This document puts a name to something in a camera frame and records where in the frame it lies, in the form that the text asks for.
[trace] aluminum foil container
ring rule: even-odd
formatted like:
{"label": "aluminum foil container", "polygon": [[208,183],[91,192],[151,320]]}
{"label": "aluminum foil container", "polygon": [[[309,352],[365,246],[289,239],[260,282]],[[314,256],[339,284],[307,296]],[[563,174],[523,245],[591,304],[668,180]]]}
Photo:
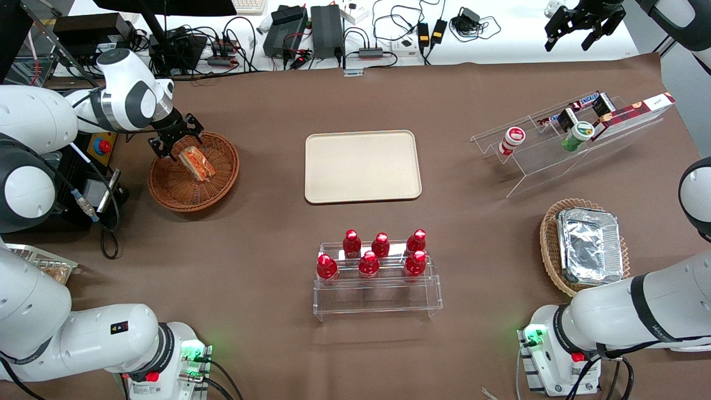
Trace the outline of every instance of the aluminum foil container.
{"label": "aluminum foil container", "polygon": [[568,282],[600,286],[624,277],[619,226],[612,213],[565,209],[558,213],[558,236]]}

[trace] keyboard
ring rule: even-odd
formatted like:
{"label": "keyboard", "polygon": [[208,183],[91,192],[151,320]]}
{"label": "keyboard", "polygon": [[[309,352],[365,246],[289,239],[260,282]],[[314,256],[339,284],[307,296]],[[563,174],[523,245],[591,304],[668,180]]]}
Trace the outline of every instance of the keyboard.
{"label": "keyboard", "polygon": [[237,15],[261,15],[267,8],[267,0],[232,0]]}

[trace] wicker basket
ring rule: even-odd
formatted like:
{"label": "wicker basket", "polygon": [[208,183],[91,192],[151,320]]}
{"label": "wicker basket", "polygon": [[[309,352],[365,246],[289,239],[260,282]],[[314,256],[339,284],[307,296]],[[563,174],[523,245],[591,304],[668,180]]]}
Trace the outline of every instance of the wicker basket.
{"label": "wicker basket", "polygon": [[215,167],[217,174],[206,181],[198,181],[180,161],[170,157],[153,160],[148,173],[148,190],[163,207],[181,213],[206,209],[217,203],[230,190],[240,171],[237,149],[227,138],[212,132],[195,137],[185,136],[173,146],[173,156],[189,146],[195,146]]}
{"label": "wicker basket", "polygon": [[[593,288],[591,285],[581,285],[570,283],[564,277],[560,265],[560,241],[558,239],[557,215],[565,209],[572,207],[584,207],[586,209],[602,210],[602,207],[583,199],[565,199],[553,204],[543,217],[540,224],[540,252],[543,257],[545,271],[550,276],[553,283],[570,297],[575,296],[580,290]],[[620,237],[620,251],[622,252],[622,265],[624,277],[629,278],[629,257],[627,256],[627,245],[624,238]]]}

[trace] brown tabletop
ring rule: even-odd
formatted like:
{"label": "brown tabletop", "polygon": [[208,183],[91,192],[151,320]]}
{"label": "brown tabletop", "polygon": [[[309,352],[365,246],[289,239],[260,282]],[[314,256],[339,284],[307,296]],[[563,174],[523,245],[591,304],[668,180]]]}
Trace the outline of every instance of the brown tabletop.
{"label": "brown tabletop", "polygon": [[[149,305],[215,346],[247,400],[499,399],[514,395],[515,330],[540,306],[570,301],[546,275],[538,228],[548,207],[578,197],[614,212],[633,275],[707,248],[686,221],[678,182],[698,159],[676,110],[642,140],[552,184],[505,199],[516,175],[495,168],[469,138],[580,93],[605,90],[626,102],[657,95],[656,55],[614,62],[454,65],[260,73],[179,83],[176,107],[230,138],[239,179],[213,208],[181,215],[146,189],[152,152],[144,138],[112,161],[132,193],[123,208],[122,256],[102,258],[98,232],[12,236],[83,265],[70,279],[73,309]],[[304,199],[304,140],[317,132],[406,129],[415,134],[423,191],[414,201],[313,206]],[[348,228],[428,233],[444,309],[426,314],[332,318],[312,314],[322,241]],[[630,357],[635,399],[703,399],[705,354],[645,350]],[[611,367],[605,365],[606,391]],[[227,382],[215,374],[223,384]],[[624,388],[622,373],[618,388]],[[541,399],[525,389],[525,398]],[[50,400],[121,399],[98,371],[30,384]],[[26,399],[12,383],[3,399]],[[213,399],[219,394],[210,393]],[[604,398],[604,394],[588,396]]]}

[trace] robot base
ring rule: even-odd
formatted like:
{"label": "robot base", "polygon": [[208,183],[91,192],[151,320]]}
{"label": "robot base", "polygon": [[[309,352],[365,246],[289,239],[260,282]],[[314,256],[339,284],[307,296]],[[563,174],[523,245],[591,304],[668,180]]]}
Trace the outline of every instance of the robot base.
{"label": "robot base", "polygon": [[206,347],[188,325],[169,322],[168,328],[175,338],[170,361],[155,382],[136,382],[128,378],[131,400],[191,400],[193,397],[196,384],[179,380],[178,375],[181,372],[199,372],[199,363],[184,358],[203,357],[206,355]]}
{"label": "robot base", "polygon": [[[556,305],[546,305],[533,313],[530,324],[519,331],[520,346],[529,340],[538,346],[523,349],[523,363],[529,387],[542,387],[548,396],[567,396],[575,385],[585,361],[573,362],[555,336],[553,320]],[[594,394],[598,390],[600,362],[595,363],[578,386],[578,394]]]}

